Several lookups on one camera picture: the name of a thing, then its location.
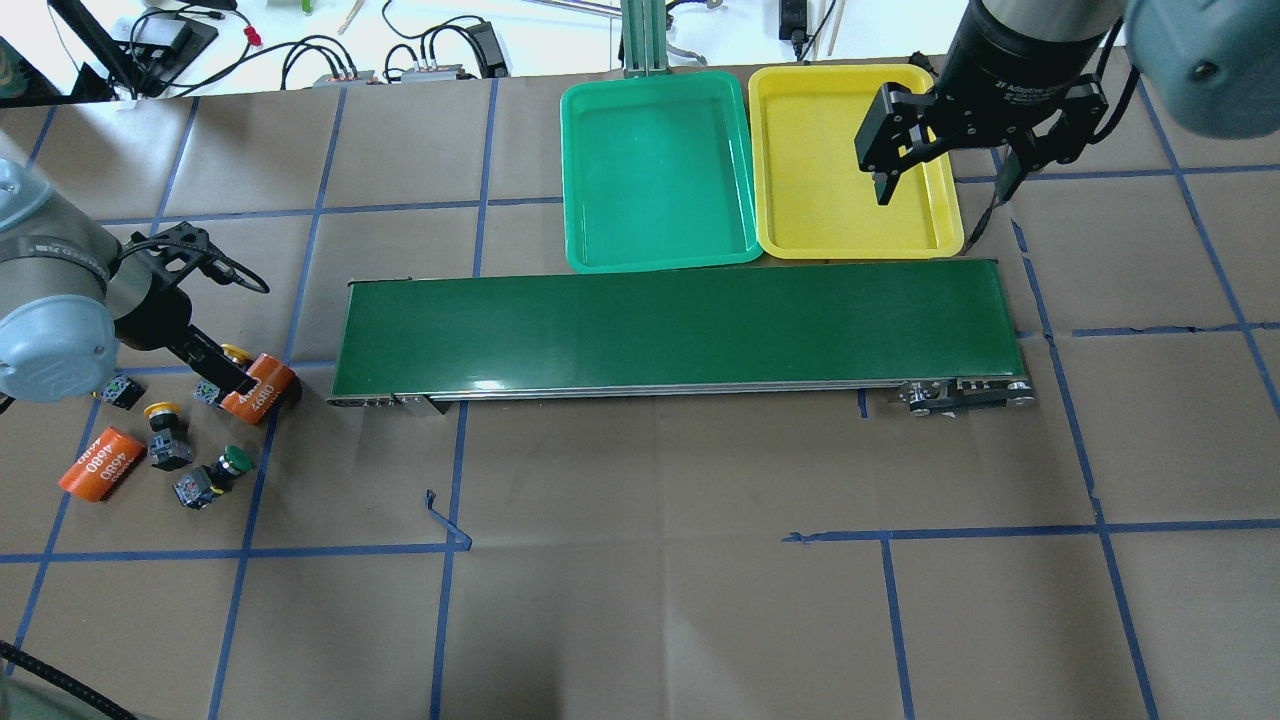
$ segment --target yellow cap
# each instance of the yellow cap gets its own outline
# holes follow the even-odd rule
[[[182,407],[179,407],[175,402],[156,402],[154,405],[147,405],[147,409],[143,410],[142,414],[146,415],[147,419],[151,419],[152,415],[159,415],[160,413],[173,413],[177,415],[179,410],[182,410]]]
[[[247,350],[236,347],[234,345],[225,342],[223,343],[223,355],[227,355],[232,360],[239,360],[241,363],[248,363],[253,360],[253,356],[250,355]]]

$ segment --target green conveyor belt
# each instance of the green conveyor belt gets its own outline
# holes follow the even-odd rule
[[[332,402],[1025,377],[995,261],[351,286]]]

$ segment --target white surface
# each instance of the white surface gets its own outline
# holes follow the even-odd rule
[[[384,0],[366,0],[364,9],[340,36],[360,69],[380,74],[387,51],[402,38],[383,22]],[[596,0],[618,5],[618,0]],[[827,0],[810,0],[809,28],[817,28]],[[302,13],[300,0],[241,0],[239,10],[248,15],[266,46],[311,33],[334,35],[351,10],[353,0],[314,0],[315,12]],[[147,5],[177,8],[173,0],[84,0],[99,20],[109,27],[120,17],[137,17]],[[846,8],[833,53],[823,37],[815,53],[827,58],[906,56],[914,50],[945,53],[964,12],[965,0],[846,0]],[[5,23],[0,35],[40,68],[55,85],[69,90],[74,68],[58,42],[58,35],[44,0],[5,0]],[[603,72],[617,67],[617,45],[622,23],[605,18],[547,8],[524,0],[396,0],[389,15],[404,32],[421,32],[456,14],[475,13],[493,22],[504,46],[508,67],[515,76]],[[787,42],[777,40],[776,0],[724,0],[716,10],[691,4],[678,6],[672,45],[707,56],[713,65],[780,63],[794,59]],[[221,35],[183,76],[184,82],[202,79],[239,56],[243,49],[243,23],[234,17],[209,20]],[[59,19],[63,40],[77,61],[91,60],[88,50]],[[823,35],[835,27],[835,15]],[[280,64],[288,50],[253,60],[230,77],[200,94],[251,92],[275,90]],[[471,53],[454,33],[442,33],[436,55],[444,63],[465,63],[475,72]],[[393,67],[403,67],[401,53]],[[289,87],[305,87],[328,74],[317,53],[308,53],[289,76]]]

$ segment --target black pole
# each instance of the black pole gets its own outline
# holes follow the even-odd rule
[[[93,55],[106,65],[108,72],[116,77],[129,90],[138,95],[155,97],[164,86],[159,78],[142,72],[129,55],[102,29],[97,19],[79,0],[49,0],[49,6],[61,15],[67,26],[93,51]]]

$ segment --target orange can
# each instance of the orange can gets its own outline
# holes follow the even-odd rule
[[[106,428],[58,484],[81,500],[97,502],[146,451],[147,446],[142,442],[115,428]]]
[[[244,372],[257,380],[253,389],[248,391],[248,395],[232,392],[219,405],[241,420],[256,425],[262,421],[262,416],[275,405],[280,393],[293,383],[297,375],[288,365],[265,352],[259,355],[257,360],[253,360],[253,364]]]

